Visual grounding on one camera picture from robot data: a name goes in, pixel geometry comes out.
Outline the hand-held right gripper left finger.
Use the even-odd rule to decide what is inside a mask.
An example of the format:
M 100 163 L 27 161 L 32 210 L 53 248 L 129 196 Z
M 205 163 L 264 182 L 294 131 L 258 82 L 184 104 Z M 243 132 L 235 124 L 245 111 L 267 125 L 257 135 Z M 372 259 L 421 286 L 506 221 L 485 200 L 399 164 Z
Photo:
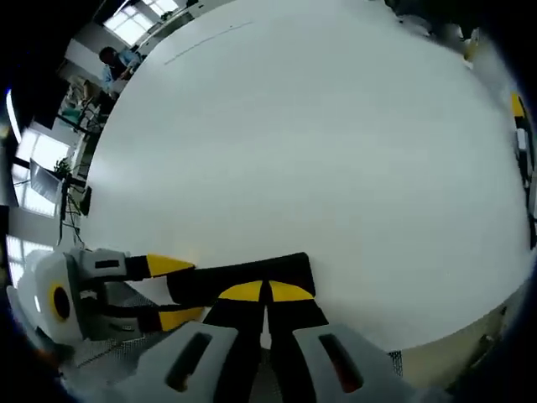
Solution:
M 146 351 L 117 384 L 115 402 L 246 402 L 258 371 L 263 282 L 223 291 L 202 322 L 189 322 Z

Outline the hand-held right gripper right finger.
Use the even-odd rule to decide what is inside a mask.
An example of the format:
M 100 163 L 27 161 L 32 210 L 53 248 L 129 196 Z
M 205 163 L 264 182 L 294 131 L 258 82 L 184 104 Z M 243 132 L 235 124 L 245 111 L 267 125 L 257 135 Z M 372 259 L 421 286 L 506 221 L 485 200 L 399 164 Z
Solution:
M 394 372 L 391 357 L 344 325 L 330 324 L 314 296 L 268 283 L 271 363 L 285 402 L 449 402 Z

